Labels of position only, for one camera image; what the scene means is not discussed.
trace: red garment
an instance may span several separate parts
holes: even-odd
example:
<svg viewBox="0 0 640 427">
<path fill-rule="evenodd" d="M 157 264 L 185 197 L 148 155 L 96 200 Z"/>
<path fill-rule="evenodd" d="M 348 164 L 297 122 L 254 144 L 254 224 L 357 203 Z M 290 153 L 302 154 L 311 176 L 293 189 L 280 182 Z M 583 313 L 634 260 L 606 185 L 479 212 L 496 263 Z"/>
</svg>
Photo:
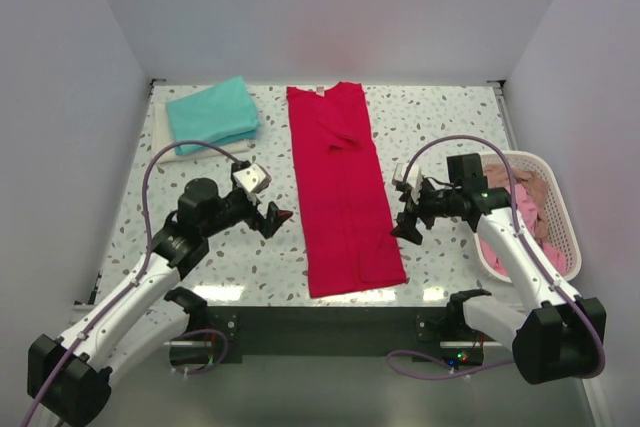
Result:
<svg viewBox="0 0 640 427">
<path fill-rule="evenodd" d="M 287 100 L 311 297 L 404 283 L 362 86 Z"/>
</svg>

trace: laundry basket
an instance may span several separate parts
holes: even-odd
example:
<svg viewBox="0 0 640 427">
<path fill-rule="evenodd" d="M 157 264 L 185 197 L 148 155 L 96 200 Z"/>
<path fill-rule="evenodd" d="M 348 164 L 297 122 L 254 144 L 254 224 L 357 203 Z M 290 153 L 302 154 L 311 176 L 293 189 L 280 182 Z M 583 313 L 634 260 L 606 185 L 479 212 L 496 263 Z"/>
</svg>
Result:
<svg viewBox="0 0 640 427">
<path fill-rule="evenodd" d="M 549 195 L 547 196 L 547 202 L 545 204 L 545 211 L 549 218 L 549 241 L 554 247 L 561 250 L 567 258 L 567 273 L 564 275 L 564 278 L 565 280 L 572 280 L 578 275 L 578 272 L 580 272 L 582 256 L 580 255 L 580 248 L 578 247 L 576 235 L 573 231 L 571 220 L 569 219 L 567 207 L 564 204 L 558 182 L 556 182 L 551 167 L 537 155 L 528 152 L 507 150 L 504 153 L 507 159 L 509 159 L 511 167 L 536 172 L 549 184 Z M 480 157 L 483 166 L 486 164 L 502 164 L 500 157 L 493 152 L 481 152 Z M 474 234 L 474 239 L 483 269 L 486 270 L 491 277 L 511 283 L 509 277 L 496 272 L 487 264 L 484 255 L 482 255 L 478 234 Z"/>
</svg>

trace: stack of folded clothes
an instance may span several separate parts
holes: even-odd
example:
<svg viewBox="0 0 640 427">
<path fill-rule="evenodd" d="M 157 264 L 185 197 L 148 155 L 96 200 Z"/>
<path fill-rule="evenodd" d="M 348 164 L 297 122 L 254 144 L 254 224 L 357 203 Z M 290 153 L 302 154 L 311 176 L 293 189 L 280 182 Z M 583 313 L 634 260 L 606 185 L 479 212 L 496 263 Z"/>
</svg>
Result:
<svg viewBox="0 0 640 427">
<path fill-rule="evenodd" d="M 242 77 L 181 99 L 156 106 L 152 151 L 154 154 L 171 142 L 201 140 L 224 146 L 230 153 L 250 148 L 250 139 L 260 126 L 258 109 Z M 160 162 L 193 160 L 219 155 L 199 145 L 181 145 L 163 155 Z"/>
</svg>

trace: white wall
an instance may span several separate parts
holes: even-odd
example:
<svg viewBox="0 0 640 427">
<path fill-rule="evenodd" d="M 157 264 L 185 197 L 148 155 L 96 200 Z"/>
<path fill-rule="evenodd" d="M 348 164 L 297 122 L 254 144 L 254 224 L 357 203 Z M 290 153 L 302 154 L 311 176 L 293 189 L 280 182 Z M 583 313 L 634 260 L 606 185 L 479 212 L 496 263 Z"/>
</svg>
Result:
<svg viewBox="0 0 640 427">
<path fill-rule="evenodd" d="M 150 75 L 504 79 L 552 0 L 109 0 Z"/>
<path fill-rule="evenodd" d="M 639 73 L 640 0 L 554 0 L 506 90 L 519 146 L 549 161 L 568 201 L 578 286 L 607 308 L 619 426 L 640 418 Z"/>
<path fill-rule="evenodd" d="M 30 343 L 95 280 L 147 89 L 106 0 L 0 15 L 0 418 L 17 425 Z"/>
</svg>

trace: turquoise towel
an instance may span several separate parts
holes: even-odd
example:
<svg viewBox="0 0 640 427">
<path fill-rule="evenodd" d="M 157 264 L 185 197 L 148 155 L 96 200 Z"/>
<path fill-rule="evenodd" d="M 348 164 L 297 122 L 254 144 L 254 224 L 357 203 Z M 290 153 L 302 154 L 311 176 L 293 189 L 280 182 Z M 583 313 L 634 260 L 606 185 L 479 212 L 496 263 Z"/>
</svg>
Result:
<svg viewBox="0 0 640 427">
<path fill-rule="evenodd" d="M 258 109 L 242 77 L 234 77 L 208 89 L 167 102 L 174 140 L 202 140 L 224 145 L 253 139 L 260 126 Z M 199 145 L 176 147 L 176 154 L 204 150 Z"/>
</svg>

